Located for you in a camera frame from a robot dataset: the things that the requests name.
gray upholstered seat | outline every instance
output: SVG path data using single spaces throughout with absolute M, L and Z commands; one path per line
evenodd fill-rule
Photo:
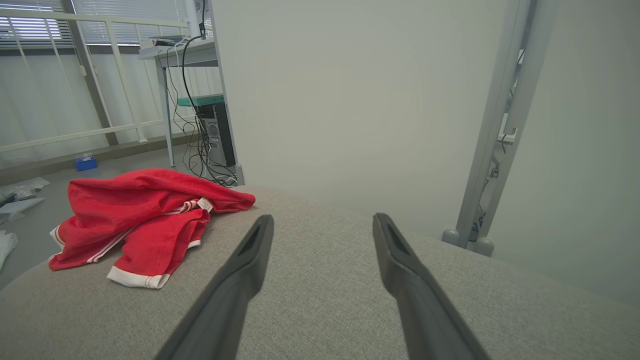
M 43 263 L 19 277 L 0 292 L 0 358 L 153 358 L 265 213 L 275 219 L 271 257 L 237 358 L 406 358 L 395 300 L 380 281 L 371 218 L 285 193 L 241 190 L 256 195 L 255 207 L 213 217 L 202 246 L 189 250 L 161 290 L 107 280 L 118 249 L 97 264 L 52 272 Z M 493 359 L 640 356 L 635 309 L 434 239 L 405 236 Z

window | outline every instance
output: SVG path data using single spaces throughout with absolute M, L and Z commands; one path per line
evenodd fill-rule
M 0 0 L 0 10 L 33 10 L 62 12 L 60 0 Z M 64 20 L 32 17 L 0 17 L 0 48 L 17 47 L 16 38 L 25 48 L 51 47 L 51 38 L 57 47 L 73 47 L 69 26 Z
M 73 0 L 76 13 L 84 15 L 109 15 L 135 19 L 183 21 L 183 0 Z M 90 45 L 110 44 L 103 22 L 82 21 L 84 39 Z M 138 44 L 138 34 L 133 24 L 113 23 L 118 43 Z M 179 35 L 178 28 L 138 25 L 140 38 L 160 35 Z

white trim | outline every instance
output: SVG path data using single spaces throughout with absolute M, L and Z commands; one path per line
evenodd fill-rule
M 124 239 L 124 237 L 127 236 L 134 228 L 135 226 L 130 228 L 129 230 L 123 231 L 120 234 L 117 234 L 116 236 L 114 236 L 113 239 L 105 247 L 102 248 L 102 250 L 98 251 L 96 255 L 93 255 L 92 257 L 88 258 L 86 262 L 97 263 L 102 256 L 104 256 L 109 250 L 111 250 L 112 247 L 114 247 L 117 243 L 119 243 L 120 240 Z
M 200 239 L 193 240 L 192 242 L 190 242 L 189 246 L 187 246 L 187 249 L 190 249 L 190 248 L 196 247 L 196 246 L 200 246 Z
M 166 284 L 171 274 L 162 275 L 140 275 L 119 269 L 115 266 L 111 267 L 111 270 L 107 274 L 107 279 L 123 284 L 130 288 L 149 288 L 160 289 Z
M 62 250 L 62 249 L 65 248 L 65 243 L 60 238 L 60 233 L 58 232 L 59 228 L 60 228 L 60 225 L 54 227 L 53 230 L 49 232 L 49 235 L 51 235 L 53 240 L 55 240 L 55 242 L 58 244 L 58 246 L 60 246 L 60 250 Z
M 177 206 L 176 208 L 172 209 L 171 211 L 164 213 L 162 215 L 176 215 L 176 214 L 181 214 L 181 213 L 187 213 L 189 211 L 191 211 L 195 206 L 196 206 L 197 201 L 196 200 L 189 200 L 189 201 L 185 201 L 182 206 Z

red garment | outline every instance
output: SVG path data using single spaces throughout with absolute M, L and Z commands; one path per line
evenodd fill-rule
M 137 170 L 113 179 L 78 179 L 69 183 L 76 214 L 51 231 L 62 252 L 49 259 L 51 270 L 96 263 L 121 240 L 123 256 L 109 279 L 127 286 L 161 288 L 188 248 L 200 244 L 209 212 L 246 210 L 255 202 L 208 180 L 173 170 Z

blue box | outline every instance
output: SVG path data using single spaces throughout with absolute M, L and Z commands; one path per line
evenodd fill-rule
M 92 156 L 91 158 L 77 158 L 76 159 L 76 170 L 83 171 L 89 170 L 90 168 L 97 168 L 98 163 L 95 161 L 95 158 Z

